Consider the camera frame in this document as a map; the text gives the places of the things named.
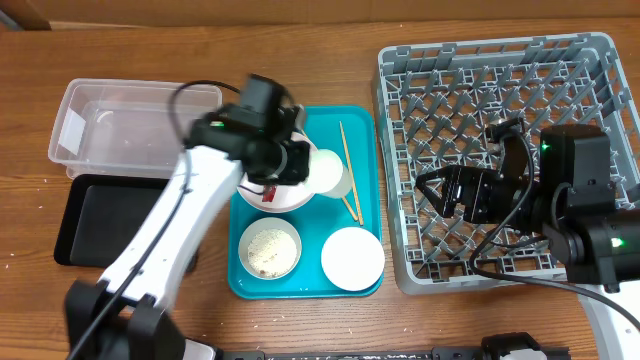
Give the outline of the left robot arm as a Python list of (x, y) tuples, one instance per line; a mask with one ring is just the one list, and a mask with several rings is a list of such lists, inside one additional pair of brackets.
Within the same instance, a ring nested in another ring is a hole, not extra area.
[(209, 226), (243, 179), (298, 185), (310, 146), (294, 141), (303, 106), (276, 81), (252, 74), (238, 103), (201, 115), (185, 130), (176, 103), (168, 116), (181, 145), (166, 187), (119, 257), (90, 285), (65, 297), (71, 359), (221, 359), (223, 350), (187, 338), (171, 319), (180, 285)]

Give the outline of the grey bowl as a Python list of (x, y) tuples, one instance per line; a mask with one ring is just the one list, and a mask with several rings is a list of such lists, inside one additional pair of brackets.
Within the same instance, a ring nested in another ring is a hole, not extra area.
[(238, 257), (244, 269), (261, 280), (276, 280), (288, 275), (298, 264), (302, 242), (297, 230), (287, 221), (266, 217), (249, 225), (238, 245)]

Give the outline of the red wrapper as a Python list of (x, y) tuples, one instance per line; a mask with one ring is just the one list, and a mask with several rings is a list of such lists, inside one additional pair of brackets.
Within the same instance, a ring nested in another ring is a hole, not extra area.
[(265, 185), (262, 193), (262, 201), (271, 203), (274, 201), (277, 187), (275, 185)]

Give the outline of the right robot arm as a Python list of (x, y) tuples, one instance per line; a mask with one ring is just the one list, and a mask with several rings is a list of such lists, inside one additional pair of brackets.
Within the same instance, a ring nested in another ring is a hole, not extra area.
[[(491, 224), (469, 258), (477, 275), (576, 294), (602, 359), (639, 356), (639, 211), (616, 205), (610, 139), (595, 125), (553, 125), (533, 156), (521, 118), (489, 125), (503, 149), (498, 169), (449, 165), (424, 173), (415, 187), (445, 218), (463, 205), (465, 221)], [(547, 242), (566, 281), (489, 272), (477, 258), (504, 227)]]

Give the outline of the white cup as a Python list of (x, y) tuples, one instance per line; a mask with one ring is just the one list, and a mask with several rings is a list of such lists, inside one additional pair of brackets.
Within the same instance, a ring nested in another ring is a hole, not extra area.
[(304, 187), (314, 194), (342, 198), (352, 189), (352, 176), (335, 152), (321, 149), (310, 154), (309, 174)]

